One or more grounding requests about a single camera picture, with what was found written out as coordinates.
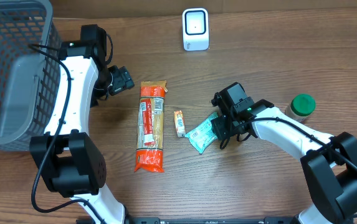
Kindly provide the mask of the teal wet wipes pack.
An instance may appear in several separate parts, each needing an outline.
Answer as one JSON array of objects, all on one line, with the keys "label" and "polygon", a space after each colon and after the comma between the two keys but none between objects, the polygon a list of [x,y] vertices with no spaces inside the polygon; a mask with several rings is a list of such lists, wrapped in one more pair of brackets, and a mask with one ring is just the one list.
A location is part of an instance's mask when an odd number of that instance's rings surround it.
[{"label": "teal wet wipes pack", "polygon": [[191,145],[202,154],[205,149],[217,139],[212,130],[211,121],[218,117],[216,112],[210,114],[199,126],[188,132],[185,137],[189,139]]}]

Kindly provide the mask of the small orange snack box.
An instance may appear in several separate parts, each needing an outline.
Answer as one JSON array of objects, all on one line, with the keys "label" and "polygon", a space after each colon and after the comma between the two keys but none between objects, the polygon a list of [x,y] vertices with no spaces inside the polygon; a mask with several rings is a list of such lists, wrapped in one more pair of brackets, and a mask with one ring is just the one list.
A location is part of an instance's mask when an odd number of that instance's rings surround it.
[{"label": "small orange snack box", "polygon": [[179,138],[184,138],[186,135],[183,112],[181,110],[174,112],[174,125]]}]

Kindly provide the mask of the orange spaghetti packet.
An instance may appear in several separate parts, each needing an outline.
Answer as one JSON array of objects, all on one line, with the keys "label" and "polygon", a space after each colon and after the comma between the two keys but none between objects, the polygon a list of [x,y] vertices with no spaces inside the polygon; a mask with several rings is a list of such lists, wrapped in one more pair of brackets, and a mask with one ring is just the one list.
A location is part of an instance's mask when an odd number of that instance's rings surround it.
[{"label": "orange spaghetti packet", "polygon": [[167,81],[141,82],[135,170],[163,172],[164,101]]}]

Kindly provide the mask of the green lid jar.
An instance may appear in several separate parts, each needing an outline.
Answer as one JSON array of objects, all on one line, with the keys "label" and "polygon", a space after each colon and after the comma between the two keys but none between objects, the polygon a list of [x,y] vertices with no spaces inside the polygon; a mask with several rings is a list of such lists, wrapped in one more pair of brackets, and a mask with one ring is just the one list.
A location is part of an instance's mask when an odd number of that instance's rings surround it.
[{"label": "green lid jar", "polygon": [[285,109],[285,115],[298,122],[305,121],[315,110],[316,102],[311,95],[299,94]]}]

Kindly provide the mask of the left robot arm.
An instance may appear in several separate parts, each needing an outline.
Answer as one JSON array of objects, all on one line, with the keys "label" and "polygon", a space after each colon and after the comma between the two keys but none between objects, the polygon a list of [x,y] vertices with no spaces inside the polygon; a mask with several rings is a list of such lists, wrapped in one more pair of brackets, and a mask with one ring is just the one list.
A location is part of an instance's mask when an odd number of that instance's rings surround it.
[{"label": "left robot arm", "polygon": [[96,24],[84,25],[80,39],[63,42],[55,56],[45,45],[29,48],[60,67],[52,116],[43,135],[31,138],[29,144],[38,168],[31,192],[33,208],[50,213],[78,203],[90,215],[89,223],[133,223],[108,188],[104,156],[88,134],[91,107],[135,85],[125,67],[109,65],[110,35]]}]

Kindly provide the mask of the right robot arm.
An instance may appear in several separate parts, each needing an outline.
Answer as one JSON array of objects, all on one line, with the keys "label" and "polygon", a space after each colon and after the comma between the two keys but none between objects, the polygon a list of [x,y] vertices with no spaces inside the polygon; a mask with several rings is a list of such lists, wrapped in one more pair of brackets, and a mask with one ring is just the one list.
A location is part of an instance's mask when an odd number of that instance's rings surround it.
[{"label": "right robot arm", "polygon": [[312,204],[289,223],[352,223],[357,218],[357,139],[321,133],[286,116],[273,103],[254,102],[240,83],[215,93],[221,115],[211,121],[220,148],[245,134],[271,142],[300,161]]}]

